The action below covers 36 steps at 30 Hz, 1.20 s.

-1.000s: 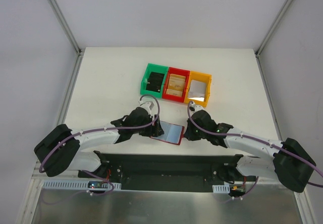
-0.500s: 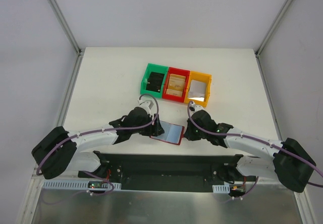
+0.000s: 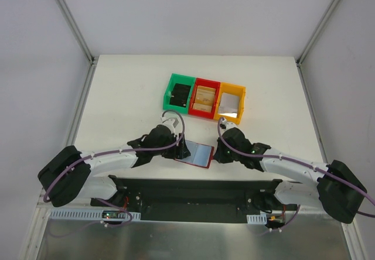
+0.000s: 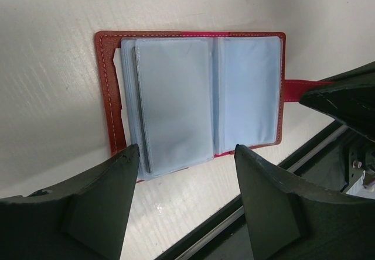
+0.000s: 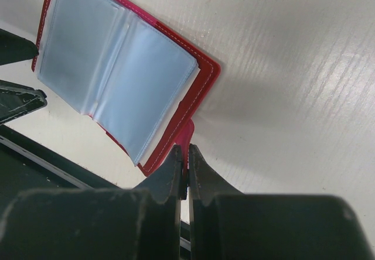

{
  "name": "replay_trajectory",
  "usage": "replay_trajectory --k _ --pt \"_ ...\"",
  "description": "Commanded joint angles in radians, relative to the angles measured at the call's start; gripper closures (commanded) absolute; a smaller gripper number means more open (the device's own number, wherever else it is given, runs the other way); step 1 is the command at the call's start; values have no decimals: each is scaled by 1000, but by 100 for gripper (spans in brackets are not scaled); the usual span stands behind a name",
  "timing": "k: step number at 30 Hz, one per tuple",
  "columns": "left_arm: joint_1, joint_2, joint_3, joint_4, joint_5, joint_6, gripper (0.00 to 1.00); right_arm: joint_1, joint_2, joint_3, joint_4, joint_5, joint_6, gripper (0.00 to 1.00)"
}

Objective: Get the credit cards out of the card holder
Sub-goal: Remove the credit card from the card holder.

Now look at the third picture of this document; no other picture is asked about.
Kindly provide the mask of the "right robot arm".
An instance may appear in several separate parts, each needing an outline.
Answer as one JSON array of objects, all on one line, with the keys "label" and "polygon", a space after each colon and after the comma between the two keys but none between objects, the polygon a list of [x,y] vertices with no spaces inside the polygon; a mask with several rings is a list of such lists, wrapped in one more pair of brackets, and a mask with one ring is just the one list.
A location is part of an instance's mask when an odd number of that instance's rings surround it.
[{"label": "right robot arm", "polygon": [[286,155],[263,143],[251,143],[236,124],[217,127],[214,159],[221,163],[239,162],[248,169],[286,177],[264,195],[264,204],[277,210],[283,204],[306,205],[323,209],[335,220],[350,224],[367,190],[349,167],[339,160],[319,163]]}]

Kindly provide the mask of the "red leather card holder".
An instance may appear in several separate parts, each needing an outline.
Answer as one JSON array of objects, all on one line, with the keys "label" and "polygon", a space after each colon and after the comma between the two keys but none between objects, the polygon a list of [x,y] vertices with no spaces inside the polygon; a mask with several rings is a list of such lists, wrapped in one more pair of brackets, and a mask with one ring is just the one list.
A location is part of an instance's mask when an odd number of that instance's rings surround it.
[{"label": "red leather card holder", "polygon": [[186,141],[190,155],[183,159],[175,159],[178,162],[208,169],[213,158],[214,146],[205,145],[193,141]]}]

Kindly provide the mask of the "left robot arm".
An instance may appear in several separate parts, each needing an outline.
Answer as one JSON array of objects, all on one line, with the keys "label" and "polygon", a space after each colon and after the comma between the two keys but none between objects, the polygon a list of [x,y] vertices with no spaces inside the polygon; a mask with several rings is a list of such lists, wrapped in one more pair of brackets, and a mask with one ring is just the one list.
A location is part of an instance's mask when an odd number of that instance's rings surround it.
[{"label": "left robot arm", "polygon": [[98,153],[80,152],[74,145],[60,151],[37,175],[45,190],[43,201],[62,207],[74,199],[90,199],[92,206],[125,208],[128,197],[116,170],[132,169],[155,156],[184,159],[190,156],[183,133],[159,124],[124,148]]}]

